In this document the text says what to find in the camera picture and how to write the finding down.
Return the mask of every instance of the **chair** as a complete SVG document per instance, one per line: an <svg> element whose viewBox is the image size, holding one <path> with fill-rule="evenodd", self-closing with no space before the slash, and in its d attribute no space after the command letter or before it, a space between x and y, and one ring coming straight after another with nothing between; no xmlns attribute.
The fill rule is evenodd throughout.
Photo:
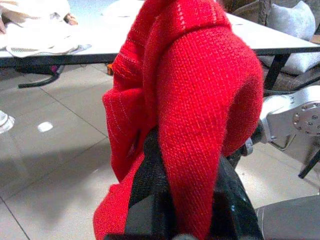
<svg viewBox="0 0 320 240"><path fill-rule="evenodd" d="M266 19L270 12L271 4L277 4L282 7L292 8L300 0L221 0L222 5L226 10L235 16L256 22L261 25L266 25ZM309 5L315 17L317 30L315 35L320 35L320 1L319 0L303 0ZM264 76L267 75L269 68L263 66ZM306 84L320 84L320 65L313 67L301 75L291 75L281 72L273 86L276 91L292 91L305 87Z"/></svg>

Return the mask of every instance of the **white cloth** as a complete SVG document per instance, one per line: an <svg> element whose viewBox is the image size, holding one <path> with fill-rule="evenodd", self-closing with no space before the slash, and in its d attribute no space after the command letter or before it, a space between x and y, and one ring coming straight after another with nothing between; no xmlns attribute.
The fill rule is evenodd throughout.
<svg viewBox="0 0 320 240"><path fill-rule="evenodd" d="M0 48L15 57L62 54L78 47L71 37L77 26L63 21L70 12L68 0L0 0L0 9L11 21L0 36Z"/></svg>
<svg viewBox="0 0 320 240"><path fill-rule="evenodd" d="M0 0L2 15L28 27L62 21L70 12L68 0Z"/></svg>

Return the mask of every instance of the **gray pillow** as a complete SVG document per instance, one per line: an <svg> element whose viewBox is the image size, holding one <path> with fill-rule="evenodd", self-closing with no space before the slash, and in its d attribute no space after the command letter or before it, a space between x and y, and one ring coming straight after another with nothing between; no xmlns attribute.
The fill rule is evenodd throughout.
<svg viewBox="0 0 320 240"><path fill-rule="evenodd" d="M269 28L310 41L316 31L316 20L310 7L300 1L293 8L271 5L266 19Z"/></svg>
<svg viewBox="0 0 320 240"><path fill-rule="evenodd" d="M316 30L315 17L310 7L303 1L300 1L293 8L272 4L266 22L269 28L307 41L311 40ZM274 56L260 56L259 59L270 67ZM318 63L320 63L320 52L295 53L290 55L281 71L292 75L300 75Z"/></svg>

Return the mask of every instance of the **knit fabric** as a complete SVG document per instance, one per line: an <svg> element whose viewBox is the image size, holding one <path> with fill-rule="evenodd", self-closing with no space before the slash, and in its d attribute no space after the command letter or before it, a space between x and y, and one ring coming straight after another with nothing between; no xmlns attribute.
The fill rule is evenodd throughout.
<svg viewBox="0 0 320 240"><path fill-rule="evenodd" d="M95 236L123 233L143 142L155 126L178 229L209 233L219 156L255 130L262 106L258 59L212 0L146 0L103 96L119 180L97 208Z"/></svg>

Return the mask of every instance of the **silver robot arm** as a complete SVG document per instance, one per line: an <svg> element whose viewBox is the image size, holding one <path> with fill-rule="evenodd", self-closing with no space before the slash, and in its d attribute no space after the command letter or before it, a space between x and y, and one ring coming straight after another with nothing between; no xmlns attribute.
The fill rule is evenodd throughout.
<svg viewBox="0 0 320 240"><path fill-rule="evenodd" d="M263 100L261 142L306 164L304 178L320 160L320 85Z"/></svg>

